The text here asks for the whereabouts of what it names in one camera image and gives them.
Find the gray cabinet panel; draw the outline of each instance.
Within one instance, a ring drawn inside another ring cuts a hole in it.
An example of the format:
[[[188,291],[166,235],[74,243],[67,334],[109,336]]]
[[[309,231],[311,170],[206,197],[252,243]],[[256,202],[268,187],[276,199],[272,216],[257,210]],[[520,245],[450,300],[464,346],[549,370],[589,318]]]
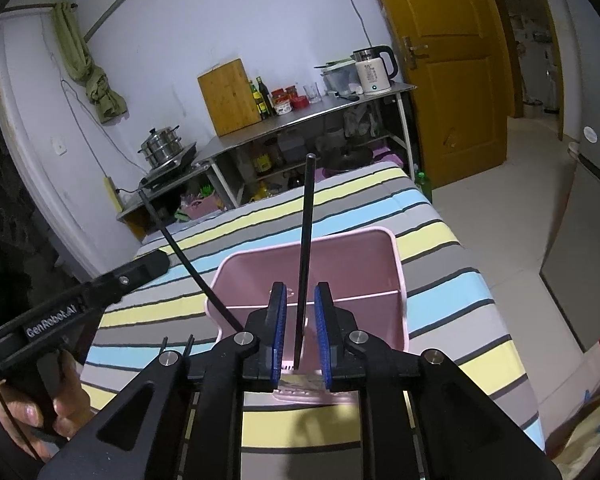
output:
[[[582,349],[591,348],[600,339],[600,181],[580,163],[541,276]]]

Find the electric kettle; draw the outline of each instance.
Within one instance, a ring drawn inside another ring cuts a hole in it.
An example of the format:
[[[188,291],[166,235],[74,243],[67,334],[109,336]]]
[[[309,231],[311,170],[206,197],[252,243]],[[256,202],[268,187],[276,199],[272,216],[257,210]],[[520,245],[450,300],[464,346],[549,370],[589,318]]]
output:
[[[390,74],[384,59],[380,56],[381,52],[387,53],[391,59],[392,71]],[[365,94],[381,94],[391,88],[391,79],[398,74],[398,63],[391,47],[379,45],[363,48],[356,50],[352,57],[356,60],[356,69]]]

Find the curtain rod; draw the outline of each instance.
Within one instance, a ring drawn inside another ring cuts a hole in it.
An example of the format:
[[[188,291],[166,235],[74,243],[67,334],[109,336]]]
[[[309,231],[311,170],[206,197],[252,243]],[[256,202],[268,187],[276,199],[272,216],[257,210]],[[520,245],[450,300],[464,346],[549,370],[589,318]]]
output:
[[[2,12],[11,12],[12,10],[24,10],[24,9],[52,9],[55,4],[29,4],[29,5],[15,5],[11,7],[5,7]],[[75,9],[78,4],[71,4],[71,8]]]

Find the wooden door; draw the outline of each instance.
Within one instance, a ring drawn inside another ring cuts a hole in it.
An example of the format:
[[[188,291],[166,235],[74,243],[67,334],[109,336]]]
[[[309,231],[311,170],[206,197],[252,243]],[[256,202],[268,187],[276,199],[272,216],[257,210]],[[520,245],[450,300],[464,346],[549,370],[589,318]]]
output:
[[[424,169],[434,186],[502,164],[507,105],[487,0],[382,0],[400,43]],[[408,50],[408,42],[416,50]]]

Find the human hand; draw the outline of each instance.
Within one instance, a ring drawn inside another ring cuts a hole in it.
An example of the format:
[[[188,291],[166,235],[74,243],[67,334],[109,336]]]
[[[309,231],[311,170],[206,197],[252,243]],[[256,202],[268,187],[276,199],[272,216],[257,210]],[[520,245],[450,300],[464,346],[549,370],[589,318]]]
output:
[[[62,372],[64,378],[60,385],[58,395],[54,398],[54,409],[58,418],[54,422],[54,430],[64,437],[71,438],[81,427],[93,417],[91,412],[89,394],[82,389],[80,378],[75,370],[75,360],[66,350],[62,351]],[[19,390],[12,388],[4,381],[0,383],[0,392],[7,403],[11,415],[29,439],[33,449],[40,458],[47,462],[51,459],[45,443],[31,434],[30,426],[42,427],[43,417],[40,408]],[[9,417],[0,403],[0,423],[11,439],[21,449],[31,455],[27,444],[22,440],[18,431],[13,427]]]

